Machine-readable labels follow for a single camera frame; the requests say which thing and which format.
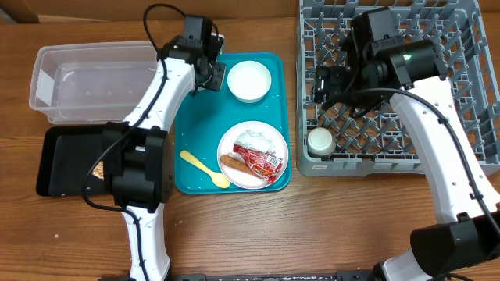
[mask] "teal tray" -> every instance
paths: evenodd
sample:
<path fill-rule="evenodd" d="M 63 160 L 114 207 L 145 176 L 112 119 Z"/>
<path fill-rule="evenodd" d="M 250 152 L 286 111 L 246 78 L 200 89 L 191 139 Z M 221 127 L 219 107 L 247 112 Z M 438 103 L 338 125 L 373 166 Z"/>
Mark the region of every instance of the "teal tray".
<path fill-rule="evenodd" d="M 226 64 L 226 76 L 239 62 L 252 60 L 262 63 L 271 73 L 271 88 L 260 101 L 245 104 L 229 91 L 227 81 L 221 91 L 200 91 L 195 97 L 188 95 L 175 119 L 175 184 L 186 194 L 233 194 L 242 192 L 279 191 L 291 179 L 291 160 L 283 176 L 275 183 L 259 190 L 246 190 L 231 184 L 227 189 L 216 187 L 210 176 L 187 163 L 180 152 L 187 150 L 214 172 L 217 165 L 217 147 L 222 136 L 234 125 L 244 121 L 261 121 L 276 128 L 288 145 L 287 95 L 284 83 L 283 62 L 270 52 L 222 54 L 218 61 Z"/>

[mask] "gray dish rack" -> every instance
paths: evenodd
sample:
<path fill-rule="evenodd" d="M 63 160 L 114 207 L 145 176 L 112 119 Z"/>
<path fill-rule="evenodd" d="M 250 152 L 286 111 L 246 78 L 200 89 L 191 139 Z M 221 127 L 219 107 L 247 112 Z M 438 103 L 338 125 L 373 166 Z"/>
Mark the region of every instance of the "gray dish rack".
<path fill-rule="evenodd" d="M 351 19 L 390 2 L 399 33 L 407 41 L 431 39 L 441 45 L 455 108 L 477 160 L 487 175 L 500 169 L 500 97 L 483 20 L 476 0 L 300 0 L 297 25 L 297 167 L 306 176 L 366 176 L 371 173 L 424 173 L 404 124 L 389 104 L 354 120 L 345 105 L 319 116 L 311 89 L 315 66 L 342 64 L 339 41 Z M 312 158 L 307 135 L 322 126 L 337 150 Z"/>

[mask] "yellow plastic spoon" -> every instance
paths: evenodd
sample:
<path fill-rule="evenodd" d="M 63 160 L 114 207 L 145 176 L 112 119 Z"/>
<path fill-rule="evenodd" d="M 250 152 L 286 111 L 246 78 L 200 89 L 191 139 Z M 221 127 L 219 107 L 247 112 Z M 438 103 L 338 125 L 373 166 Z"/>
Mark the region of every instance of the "yellow plastic spoon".
<path fill-rule="evenodd" d="M 220 188 L 228 188 L 231 182 L 222 173 L 215 173 L 211 169 L 207 168 L 203 163 L 201 163 L 193 154 L 188 151 L 181 151 L 180 157 L 186 160 L 189 164 L 200 169 L 201 171 L 207 173 L 213 181 L 213 184 Z"/>

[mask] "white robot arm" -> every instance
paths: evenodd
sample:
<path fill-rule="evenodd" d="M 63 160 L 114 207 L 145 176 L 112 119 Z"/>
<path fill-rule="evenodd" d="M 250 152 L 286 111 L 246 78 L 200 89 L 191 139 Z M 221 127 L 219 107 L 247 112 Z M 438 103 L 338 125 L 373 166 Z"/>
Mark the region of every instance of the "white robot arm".
<path fill-rule="evenodd" d="M 409 92 L 424 98 L 448 118 L 466 153 L 487 208 L 490 212 L 497 211 L 500 194 L 484 175 L 470 147 L 455 110 L 449 80 L 441 81 L 437 76 L 419 80 L 415 82 L 415 88 Z M 438 117 L 425 105 L 401 94 L 392 96 L 391 105 L 405 124 L 423 165 L 430 184 L 437 222 L 440 224 L 458 222 L 459 215 L 464 213 L 470 218 L 484 215 L 477 201 L 473 199 L 469 179 L 456 146 L 445 126 L 438 122 Z M 384 262 L 382 269 L 387 281 L 432 279 L 420 268 L 411 249 Z"/>
<path fill-rule="evenodd" d="M 132 256 L 128 279 L 163 281 L 169 275 L 163 230 L 164 204 L 173 186 L 168 132 L 189 93 L 195 95 L 198 87 L 222 87 L 226 68 L 216 58 L 223 51 L 224 36 L 212 34 L 212 26 L 211 20 L 187 15 L 183 36 L 159 50 L 155 76 L 134 111 L 123 123 L 109 123 L 103 131 L 104 144 L 123 143 L 120 138 L 129 131 L 134 135 L 104 158 L 105 187 L 115 204 L 130 213 L 122 212 Z"/>
<path fill-rule="evenodd" d="M 406 44 L 394 22 L 389 8 L 353 19 L 351 33 L 341 43 L 346 66 L 316 66 L 313 99 L 323 103 L 326 97 L 323 112 L 342 102 L 353 108 L 352 118 L 361 118 L 382 101 L 391 103 L 429 180 L 439 224 L 414 230 L 412 248 L 376 265 L 369 281 L 442 279 L 450 271 L 500 256 L 500 195 L 484 175 L 457 116 L 438 47 L 429 40 Z M 351 82 L 344 84 L 340 76 Z M 353 85 L 357 91 L 350 91 Z M 364 111 L 354 116 L 354 108 Z"/>
<path fill-rule="evenodd" d="M 151 129 L 154 126 L 161 130 L 170 131 L 173 119 L 179 110 L 184 98 L 195 89 L 195 68 L 182 59 L 166 58 L 164 60 L 168 72 L 168 80 L 162 89 L 162 93 L 153 105 L 148 118 L 146 118 L 139 128 Z M 123 121 L 130 124 L 136 123 L 146 108 L 152 101 L 162 83 L 163 66 L 158 62 L 156 75 L 153 78 L 144 97 L 141 99 L 135 110 Z M 142 254 L 145 259 L 145 268 L 148 278 L 151 281 L 164 280 L 170 267 L 170 258 L 166 253 L 164 230 L 163 230 L 163 209 L 164 203 L 159 203 L 155 212 L 150 213 L 141 207 L 127 206 L 127 210 L 133 212 L 140 220 Z M 145 275 L 140 266 L 138 253 L 138 232 L 134 225 L 134 219 L 123 213 L 127 223 L 128 236 L 130 241 L 130 252 L 132 255 L 132 268 L 129 277 L 136 281 L 145 281 Z"/>

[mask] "small white cup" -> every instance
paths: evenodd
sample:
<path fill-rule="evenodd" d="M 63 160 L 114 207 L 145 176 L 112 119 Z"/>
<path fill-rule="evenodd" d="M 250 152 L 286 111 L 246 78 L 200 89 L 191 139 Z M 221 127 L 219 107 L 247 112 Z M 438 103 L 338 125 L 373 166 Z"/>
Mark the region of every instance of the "small white cup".
<path fill-rule="evenodd" d="M 315 128 L 307 136 L 307 151 L 314 158 L 329 158 L 334 152 L 337 142 L 330 131 Z"/>

